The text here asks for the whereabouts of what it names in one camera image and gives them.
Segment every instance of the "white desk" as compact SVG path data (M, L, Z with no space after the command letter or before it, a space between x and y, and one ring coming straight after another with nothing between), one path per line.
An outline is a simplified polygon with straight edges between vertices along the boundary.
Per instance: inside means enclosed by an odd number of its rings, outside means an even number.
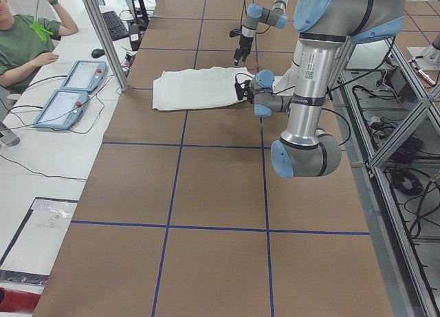
M107 10L120 12L120 9L115 8L105 7L102 9L102 11ZM54 53L60 55L59 60L41 68L33 82L50 76L68 74L76 60L92 59L91 51L101 48L85 11L79 16L77 24L80 31L75 35L62 38L62 41L56 46ZM125 49L131 49L129 41L122 39L115 41L114 45L119 59L122 61L126 53ZM107 61L105 56L98 60ZM112 75L110 67L107 78L109 75ZM44 106L52 92L60 87L62 81L63 79L49 80L30 87L21 96L16 106ZM2 146L0 154L26 165L33 171L46 175L87 179L100 148L102 136L118 102L118 84L114 78L98 94L98 97L104 103L105 108L87 134L32 127L18 128L14 129L14 132L20 137L21 142L13 147ZM80 121L71 129L79 132L87 131L94 123L101 108L102 104L96 98L91 99ZM32 124L39 110L19 108L16 109L16 113L24 123ZM12 114L8 115L4 122L10 128L23 126L19 119ZM76 180L33 175L19 165L0 159L0 256L5 252L35 197L78 200L84 185L85 182ZM0 283L1 286L17 288L17 285L13 284ZM42 288L34 287L34 292L40 291ZM6 317L9 314L0 313L0 316Z

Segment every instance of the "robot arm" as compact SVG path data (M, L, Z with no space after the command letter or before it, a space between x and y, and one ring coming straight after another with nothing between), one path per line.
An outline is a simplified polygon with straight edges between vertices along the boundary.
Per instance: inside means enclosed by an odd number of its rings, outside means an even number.
M244 25L239 29L231 30L229 33L230 37L240 36L239 48L235 50L234 54L234 65L237 66L240 59L242 59L243 62L246 61L252 49L252 42L254 41L259 23L265 23L280 29L286 26L286 6L287 0L275 0L271 10L255 3L249 6Z
M271 158L281 177L323 176L341 160L335 138L318 121L337 49L351 36L354 44L395 36L402 30L405 0L299 0L294 26L302 58L287 112L289 122L272 144ZM249 84L257 116L285 109L285 96L272 93L274 76L259 72Z

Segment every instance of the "blue tape line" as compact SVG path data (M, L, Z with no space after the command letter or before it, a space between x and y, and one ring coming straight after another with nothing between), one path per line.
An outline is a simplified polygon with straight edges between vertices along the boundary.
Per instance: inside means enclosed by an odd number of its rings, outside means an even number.
M320 231L320 230L269 230L273 233L298 233L298 234L335 234L340 236L369 236L370 232L351 231Z
M346 236L369 236L369 232L351 232L351 231L321 231L321 230L283 230L283 229L257 229L257 228L231 228L216 226L179 226L166 224L150 224L150 223L123 223L123 222L107 222L107 221L71 221L75 224L85 224L91 226L133 226L141 228L170 228L184 230L214 230L214 231L239 231L239 232L273 232L273 233L298 233L298 234L338 234Z
M203 148L203 149L249 149L249 150L259 150L261 147L258 146L223 146L223 145L197 145L197 144L167 144L167 143L142 143L142 142L102 142L106 145L144 145L144 146L169 146L169 147L188 147L188 148Z
M419 25L417 25L417 23L415 22L415 20L413 19L413 16L411 14L409 14L409 17L411 19L411 21L415 24L415 27L417 27L419 29L419 31L421 32L421 34L423 35L423 37L427 40L427 42L430 43L428 37L426 37L425 32L423 30L420 29Z
M165 143L141 143L141 142L102 142L106 145L146 145L146 146L169 146L169 147L180 147L180 144L165 144Z
M198 41L198 44L197 44L197 51L196 51L196 54L195 54L194 68L195 68L195 65L197 64L197 54L199 53L198 49L199 49L199 46L200 46L201 30L202 30L202 27L203 27L203 18L205 17L206 1L207 0L205 0L205 2L203 4L203 14L202 14L202 20L201 20L201 25L200 25L199 41ZM171 195L170 210L169 210L169 213L168 213L168 221L166 223L167 228L166 228L166 232L165 232L164 246L162 248L162 255L161 255L161 258L160 258L159 272L158 272L158 275L157 275L157 283L156 283L156 290L155 290L154 301L153 301L153 308L152 308L152 311L151 311L151 317L155 317L155 314L156 314L157 299L159 297L159 290L160 290L160 282L161 282L161 279L162 279L162 271L164 269L166 244L168 242L168 234L169 234L169 229L170 229L169 225L171 223L171 215L173 213L173 204L174 204L175 192L176 192L176 187L177 187L177 180L178 180L178 177L179 177L180 162L182 160L182 151L184 150L183 145L184 145L184 140L185 140L186 123L188 121L188 113L189 113L188 111L185 112L184 128L182 129L182 133L181 133L179 157L177 159L176 174L175 174L174 184L173 184L173 193Z
M195 52L194 69L196 69L197 59L199 58L199 48L200 48L201 33L203 32L203 28L204 28L205 10L206 10L206 0L205 3L203 4L203 14L201 16L199 40L197 41L197 51Z

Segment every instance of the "metal frame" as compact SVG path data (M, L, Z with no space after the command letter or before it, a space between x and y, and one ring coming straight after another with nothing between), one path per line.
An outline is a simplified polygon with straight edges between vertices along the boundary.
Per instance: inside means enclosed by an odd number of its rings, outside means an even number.
M391 46L390 41L387 41L387 44L389 47ZM341 57L346 57L347 54L349 54L349 51L350 49L347 47L347 45L341 47ZM413 250L410 241L408 240L405 225L402 223L398 207L395 205L393 196L391 195L388 180L380 167L384 165L387 159L402 145L406 139L413 134L413 132L427 117L430 119L435 130L440 135L440 111L434 103L435 100L440 98L440 85L438 85L431 93L428 93L418 77L416 77L413 69L410 67L408 61L404 58L397 46L393 46L392 53L397 59L402 72L404 73L411 88L414 90L419 102L417 103L416 107L410 111L406 119L400 123L398 128L393 131L386 143L377 151L374 150L370 141L369 133L365 128L361 114L362 110L358 109L358 104L353 100L355 97L352 96L349 89L351 85L348 87L345 86L344 89L346 95L348 96L357 127L360 130L360 135L362 136L362 140L364 141L364 145L368 153L367 165L370 170L370 176L375 177L377 183L379 184L382 197L384 198L391 223L399 241L402 254L404 255L406 266L410 271L412 282L417 291L423 312L427 317L437 317L435 303L431 301L430 293L426 288L424 281L424 276L419 268L417 253ZM338 70L342 69L342 59L338 59L338 62L339 63L337 63L333 68L332 85L334 85L334 82L338 77ZM344 74L342 72L340 73L342 80L348 81L348 79L344 77Z
M111 41L110 33L105 25L104 19L102 18L101 11L99 9L97 0L82 0L84 6L89 14L90 21L95 28L96 34L98 35L99 41L105 50L107 55L107 60L109 61L110 68L118 81L121 92L125 92L128 89L128 82L124 71L116 54L115 47Z

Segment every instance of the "cardboard surface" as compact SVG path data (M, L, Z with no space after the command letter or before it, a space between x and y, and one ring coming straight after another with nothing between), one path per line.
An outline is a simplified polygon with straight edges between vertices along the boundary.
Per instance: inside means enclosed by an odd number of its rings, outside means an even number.
M277 317L392 317L371 240L271 234Z
M265 233L172 229L156 316L270 316Z
M184 148L171 223L265 229L262 159L260 149Z
M103 144L73 220L166 224L179 148Z
M159 112L152 104L152 90L129 88L120 96L103 141L180 144L185 112Z
M232 66L242 2L159 0L35 316L392 316L345 153L326 177L281 179L285 114L151 110L162 71ZM407 8L399 46L429 45L410 16L430 9ZM252 73L290 67L287 26L257 37ZM342 141L334 114L320 125Z
M71 224L33 316L149 315L164 233Z

